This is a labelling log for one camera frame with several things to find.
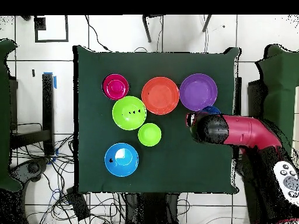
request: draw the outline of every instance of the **green cloth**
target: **green cloth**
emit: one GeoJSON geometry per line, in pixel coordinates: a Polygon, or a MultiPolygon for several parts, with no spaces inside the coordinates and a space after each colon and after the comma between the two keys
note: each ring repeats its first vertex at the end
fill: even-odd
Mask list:
{"type": "Polygon", "coordinates": [[[11,40],[0,40],[0,188],[9,191],[19,191],[22,185],[9,176],[9,164],[11,163],[11,105],[9,93],[7,56],[16,48],[11,40]]]}
{"type": "Polygon", "coordinates": [[[190,111],[181,102],[166,115],[147,111],[145,123],[159,126],[162,139],[157,145],[146,147],[139,142],[137,129],[125,131],[114,123],[115,101],[103,94],[102,82],[109,74],[121,74],[130,84],[128,95],[141,98],[142,88],[151,78],[165,76],[179,86],[189,75],[203,73],[217,84],[214,105],[222,113],[232,114],[234,59],[238,48],[226,54],[96,53],[80,46],[77,50],[80,192],[233,194],[237,191],[231,185],[231,147],[193,141],[185,124],[190,111]],[[127,177],[110,174],[104,163],[106,151],[119,142],[132,145],[140,158],[137,170],[127,177]]]}
{"type": "Polygon", "coordinates": [[[294,127],[295,88],[299,86],[299,53],[271,45],[266,59],[258,62],[261,79],[268,87],[263,104],[263,118],[280,128],[283,147],[291,155],[294,127]]]}

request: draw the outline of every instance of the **chair leg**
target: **chair leg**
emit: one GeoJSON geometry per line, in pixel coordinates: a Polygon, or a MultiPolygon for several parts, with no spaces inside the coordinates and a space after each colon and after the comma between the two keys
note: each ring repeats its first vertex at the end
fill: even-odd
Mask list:
{"type": "Polygon", "coordinates": [[[28,21],[31,19],[31,16],[21,16],[25,21],[28,21]]]}
{"type": "Polygon", "coordinates": [[[144,25],[145,32],[147,33],[147,39],[148,39],[148,42],[150,43],[152,40],[151,40],[150,31],[148,31],[148,26],[147,26],[147,15],[142,15],[142,21],[143,21],[143,25],[144,25]]]}
{"type": "Polygon", "coordinates": [[[206,22],[204,23],[203,26],[203,33],[207,30],[208,27],[208,22],[210,21],[212,15],[208,15],[206,22]]]}

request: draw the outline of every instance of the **pink bowl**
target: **pink bowl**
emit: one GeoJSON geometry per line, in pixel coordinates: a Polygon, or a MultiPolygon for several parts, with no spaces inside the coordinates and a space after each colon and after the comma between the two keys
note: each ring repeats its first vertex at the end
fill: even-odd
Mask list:
{"type": "Polygon", "coordinates": [[[108,98],[119,100],[127,95],[128,82],[119,74],[111,74],[104,79],[102,89],[108,98]]]}

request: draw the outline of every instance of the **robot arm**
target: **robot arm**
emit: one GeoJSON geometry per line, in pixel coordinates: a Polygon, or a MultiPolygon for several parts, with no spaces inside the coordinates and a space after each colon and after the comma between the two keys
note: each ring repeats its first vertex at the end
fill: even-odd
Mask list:
{"type": "Polygon", "coordinates": [[[197,142],[238,146],[246,152],[265,223],[299,223],[299,176],[279,138],[260,120],[236,115],[189,114],[197,142]]]}

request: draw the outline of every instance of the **white floor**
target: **white floor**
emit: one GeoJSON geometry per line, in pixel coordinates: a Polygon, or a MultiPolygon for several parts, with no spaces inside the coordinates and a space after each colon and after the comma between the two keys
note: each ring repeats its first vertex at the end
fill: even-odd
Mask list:
{"type": "MultiPolygon", "coordinates": [[[[46,17],[46,24],[50,19],[55,20],[54,17],[46,17]]],[[[161,31],[159,20],[159,17],[148,19],[152,38],[152,43],[148,43],[141,15],[89,16],[91,26],[98,33],[99,41],[108,49],[121,52],[134,51],[137,47],[144,47],[148,52],[156,51],[158,35],[161,31]]],[[[242,77],[243,116],[248,114],[247,83],[259,78],[254,62],[262,59],[268,44],[279,43],[289,50],[297,51],[299,49],[298,22],[298,15],[212,15],[208,25],[207,51],[223,53],[228,47],[236,46],[242,49],[239,58],[239,76],[242,77]]],[[[68,27],[68,43],[35,43],[33,18],[26,22],[20,16],[0,16],[0,39],[8,38],[18,45],[16,51],[8,56],[8,67],[11,75],[16,76],[19,81],[19,123],[42,123],[41,75],[43,72],[52,72],[57,77],[57,88],[54,89],[56,141],[70,136],[74,131],[72,46],[81,45],[94,51],[105,51],[97,43],[95,33],[88,28],[84,16],[68,16],[68,27]],[[32,75],[32,69],[35,71],[35,77],[32,75]]],[[[48,39],[51,35],[55,38],[56,32],[63,28],[63,25],[57,24],[55,29],[40,34],[47,36],[48,39]]],[[[206,37],[201,32],[202,28],[203,15],[166,15],[164,51],[204,52],[206,37]]],[[[161,51],[161,36],[158,51],[161,51]]],[[[38,128],[37,125],[21,126],[19,132],[38,128]]],[[[71,155],[67,144],[60,152],[71,155]]],[[[24,158],[14,159],[12,166],[22,161],[24,158]]],[[[72,171],[72,166],[69,164],[66,169],[72,171]]],[[[51,187],[57,188],[57,174],[51,165],[45,174],[51,181],[51,187]]],[[[74,184],[74,174],[63,173],[63,176],[66,188],[74,184]]],[[[233,196],[189,194],[188,201],[191,207],[187,214],[179,216],[180,224],[248,224],[244,187],[239,176],[236,176],[236,185],[240,188],[240,192],[233,196]]],[[[52,192],[45,176],[42,176],[37,183],[30,183],[26,193],[26,213],[46,211],[51,196],[52,192]]],[[[99,199],[103,201],[111,197],[111,194],[87,195],[92,213],[104,214],[106,211],[106,214],[109,214],[112,199],[105,201],[105,206],[99,205],[99,199]]],[[[182,194],[180,198],[186,199],[186,194],[182,194]]],[[[185,202],[180,201],[179,204],[178,212],[184,213],[185,202]]],[[[38,224],[42,215],[42,213],[30,215],[28,220],[31,224],[38,224]]],[[[118,221],[119,216],[116,215],[113,220],[118,221]]],[[[68,220],[52,221],[50,218],[46,222],[70,224],[68,220]]],[[[94,219],[91,224],[102,222],[100,219],[94,219]]]]}

